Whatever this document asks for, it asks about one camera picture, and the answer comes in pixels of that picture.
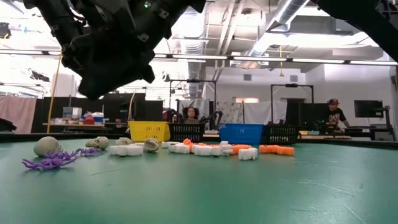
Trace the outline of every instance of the black cap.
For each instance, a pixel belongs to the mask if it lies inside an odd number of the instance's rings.
[[[330,100],[328,101],[328,104],[329,104],[329,105],[330,105],[330,104],[339,104],[339,102],[338,102],[337,99],[330,99]]]

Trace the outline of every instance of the dark shirt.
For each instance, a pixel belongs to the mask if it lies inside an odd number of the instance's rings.
[[[185,124],[199,124],[198,119],[186,119]]]
[[[334,111],[331,111],[328,109],[325,115],[326,122],[329,122],[330,124],[336,123],[338,124],[339,121],[343,122],[346,121],[346,116],[344,116],[343,111],[340,108],[337,108]]]

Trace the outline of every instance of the yellow plastic basket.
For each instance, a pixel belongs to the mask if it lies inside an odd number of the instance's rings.
[[[144,142],[148,138],[158,141],[170,139],[169,124],[163,121],[129,121],[131,139],[135,142]]]

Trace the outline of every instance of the black basket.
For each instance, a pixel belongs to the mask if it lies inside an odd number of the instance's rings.
[[[183,142],[190,139],[191,142],[202,142],[205,133],[204,124],[169,124],[170,141]]]
[[[298,126],[268,124],[262,128],[261,144],[295,144],[299,137]]]

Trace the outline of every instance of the green tabletop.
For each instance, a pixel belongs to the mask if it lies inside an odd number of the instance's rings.
[[[0,144],[1,224],[398,222],[396,151],[297,144],[294,157],[239,161],[161,150],[40,172],[21,164],[33,145]]]

